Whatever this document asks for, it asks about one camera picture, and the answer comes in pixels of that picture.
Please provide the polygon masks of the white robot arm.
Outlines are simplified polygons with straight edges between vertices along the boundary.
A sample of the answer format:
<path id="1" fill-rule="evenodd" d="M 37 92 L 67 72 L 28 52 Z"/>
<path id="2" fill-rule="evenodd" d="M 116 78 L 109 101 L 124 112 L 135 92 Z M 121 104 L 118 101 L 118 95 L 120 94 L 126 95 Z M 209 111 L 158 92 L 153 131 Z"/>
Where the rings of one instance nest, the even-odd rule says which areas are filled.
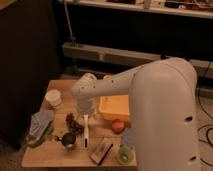
<path id="1" fill-rule="evenodd" d="M 71 94 L 83 109 L 93 97 L 129 96 L 138 171 L 200 171 L 196 84 L 191 63 L 169 58 L 103 80 L 86 74 Z"/>

